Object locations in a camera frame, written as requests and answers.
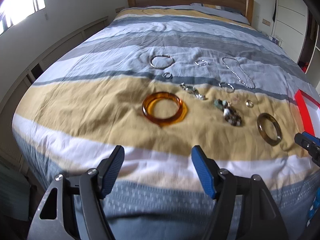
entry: window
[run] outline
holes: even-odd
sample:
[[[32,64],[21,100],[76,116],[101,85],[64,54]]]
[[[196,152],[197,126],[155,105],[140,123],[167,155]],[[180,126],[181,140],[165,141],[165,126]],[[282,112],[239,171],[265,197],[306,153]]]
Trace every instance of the window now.
[[[0,6],[0,34],[44,7],[44,0],[4,0]]]

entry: orange bracelet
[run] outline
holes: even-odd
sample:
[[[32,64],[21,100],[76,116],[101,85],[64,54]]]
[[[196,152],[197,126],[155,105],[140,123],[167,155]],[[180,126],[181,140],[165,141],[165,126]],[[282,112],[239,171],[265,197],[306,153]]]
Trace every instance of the orange bracelet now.
[[[178,111],[173,116],[168,118],[161,119],[161,118],[154,117],[150,113],[150,106],[152,105],[151,103],[153,101],[158,99],[169,99],[174,101],[179,107]],[[183,105],[184,105],[183,101],[180,98],[178,98],[176,95],[168,92],[157,92],[146,97],[146,99],[142,103],[142,111],[145,117],[148,118],[151,122],[156,123],[160,126],[164,126],[164,125],[175,123],[181,117],[183,108],[184,108]]]

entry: striped bedspread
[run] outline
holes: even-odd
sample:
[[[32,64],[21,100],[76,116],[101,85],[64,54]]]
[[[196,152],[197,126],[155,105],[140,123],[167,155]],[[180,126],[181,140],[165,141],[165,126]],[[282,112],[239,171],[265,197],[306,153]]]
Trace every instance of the striped bedspread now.
[[[157,222],[164,232],[169,228],[166,221],[183,218],[175,239],[185,239],[186,233],[188,239],[199,236],[214,205],[190,157],[191,148],[200,145],[235,175],[260,174],[295,239],[307,222],[320,173],[294,142],[294,135],[303,131],[294,95],[301,89],[317,100],[319,96],[286,53],[247,25],[244,17],[232,14],[228,19],[219,10],[203,10],[177,6],[120,12],[110,26],[60,58],[29,88],[14,115],[15,138],[45,187],[57,173],[84,172],[107,158],[116,145],[124,146],[120,176],[103,201],[106,216],[168,216],[162,222],[155,217],[137,222],[135,232],[146,231],[147,221],[150,228]],[[152,68],[151,57],[162,54],[172,56],[174,64],[165,70]],[[240,67],[232,59],[223,62],[224,57],[236,59]],[[196,65],[198,60],[209,65]],[[239,82],[225,63],[255,88]],[[165,79],[164,72],[173,78]],[[182,82],[208,99],[186,93],[179,87]],[[230,83],[235,92],[227,93],[219,82]],[[143,100],[157,91],[174,93],[185,102],[188,113],[182,122],[161,128],[143,116]],[[213,104],[218,98],[232,103],[242,127],[223,119]],[[253,108],[245,105],[247,99]],[[160,103],[155,109],[159,115],[174,112],[174,105]],[[258,132],[261,113],[274,116],[282,130],[283,139],[274,147]],[[231,239],[239,214],[237,199]]]

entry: jewelry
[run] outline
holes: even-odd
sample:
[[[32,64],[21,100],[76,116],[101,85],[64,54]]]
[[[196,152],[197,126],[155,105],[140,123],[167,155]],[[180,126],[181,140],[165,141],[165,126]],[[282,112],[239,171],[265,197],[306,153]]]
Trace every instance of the jewelry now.
[[[163,119],[156,118],[155,116],[153,116],[150,113],[151,103],[153,101],[159,100],[159,99],[169,99],[169,100],[174,101],[179,107],[177,112],[173,116],[168,117],[168,118],[163,118]],[[153,93],[153,94],[146,97],[146,99],[142,103],[142,111],[143,111],[143,114],[145,115],[145,117],[148,118],[151,122],[156,123],[160,126],[169,125],[169,124],[172,124],[173,122],[175,122],[176,120],[178,120],[179,117],[181,116],[182,111],[183,111],[183,101],[172,93],[157,92],[157,93]]]
[[[242,72],[252,81],[253,87],[248,86],[246,83],[244,83],[243,80],[237,75],[237,73],[234,72],[231,68],[228,67],[227,63],[224,61],[226,58],[228,58],[228,59],[233,59],[233,60],[235,60],[235,61],[238,63],[239,68],[242,70]],[[243,69],[241,68],[240,63],[238,62],[237,59],[231,58],[231,57],[224,57],[224,58],[222,58],[222,61],[223,61],[223,63],[226,65],[226,67],[227,67],[229,70],[231,70],[231,72],[232,72],[233,74],[235,74],[235,75],[237,76],[237,78],[239,79],[239,81],[240,81],[242,84],[244,84],[246,87],[248,87],[248,88],[250,88],[250,89],[255,89],[255,88],[256,88],[256,85],[254,84],[253,80],[243,71]]]
[[[171,62],[169,65],[164,66],[164,67],[156,67],[156,66],[153,65],[153,63],[152,63],[152,61],[153,61],[153,59],[154,59],[155,57],[166,57],[166,58],[170,58],[170,59],[172,59],[172,62]],[[155,68],[155,69],[165,69],[165,68],[170,67],[173,63],[174,63],[174,59],[173,59],[173,57],[171,57],[171,56],[169,56],[169,55],[163,55],[163,54],[162,54],[162,55],[157,55],[157,56],[153,56],[153,57],[150,59],[150,66],[153,67],[153,68]]]
[[[236,112],[236,110],[231,106],[230,102],[226,100],[215,99],[214,105],[223,112],[224,120],[233,126],[241,126],[242,119],[241,116]]]
[[[249,108],[253,108],[253,103],[252,103],[251,100],[247,100],[247,101],[245,102],[245,105],[246,105],[247,107],[249,107]]]
[[[171,74],[170,72],[163,73],[162,76],[163,76],[165,79],[171,79],[171,78],[172,78],[172,74]]]
[[[209,62],[208,61],[206,61],[206,60],[198,60],[198,61],[196,61],[195,62],[198,66],[201,66],[201,67],[203,67],[203,66],[205,66],[205,65],[209,65]]]
[[[277,139],[276,140],[273,140],[271,139],[267,133],[265,132],[265,130],[263,129],[262,127],[262,120],[263,119],[268,119],[269,121],[272,122],[273,126],[275,127],[276,129],[276,132],[277,132]],[[281,140],[282,140],[282,133],[281,133],[281,129],[280,129],[280,126],[278,124],[278,122],[276,121],[276,119],[268,114],[268,113],[263,113],[263,114],[260,114],[257,118],[257,126],[258,126],[258,130],[259,130],[259,133],[260,135],[262,136],[262,138],[268,143],[270,144],[271,146],[275,146],[277,145]]]
[[[229,87],[232,88],[232,91],[231,91],[231,92],[229,92],[230,90],[227,89],[227,90],[226,90],[227,93],[233,93],[233,92],[235,91],[235,88],[234,88],[233,86],[231,86],[229,83],[220,82],[220,83],[219,83],[219,87],[222,88],[222,86],[221,86],[222,84],[226,84],[227,86],[229,86]]]
[[[205,95],[199,94],[199,91],[195,87],[186,86],[185,83],[181,83],[180,87],[182,87],[182,89],[187,91],[189,94],[193,94],[196,98],[200,100],[206,100]]]

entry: red object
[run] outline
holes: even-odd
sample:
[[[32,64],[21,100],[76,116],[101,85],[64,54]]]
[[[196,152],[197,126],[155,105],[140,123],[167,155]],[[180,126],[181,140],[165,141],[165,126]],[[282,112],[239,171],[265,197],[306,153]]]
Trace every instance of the red object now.
[[[300,115],[302,118],[304,130],[307,133],[311,134],[312,136],[316,136],[312,120],[314,120],[315,125],[318,125],[320,120],[319,120],[318,116],[317,117],[314,116],[314,113],[312,114],[312,117],[310,116],[307,105],[312,108],[314,108],[314,107],[320,108],[320,103],[318,103],[315,99],[313,99],[311,96],[309,96],[308,94],[306,94],[305,92],[303,92],[300,89],[297,91],[294,98],[298,104],[298,108],[299,108]],[[310,100],[311,103],[313,103],[314,105],[310,106],[310,104],[308,104],[308,102],[305,101],[305,98]]]

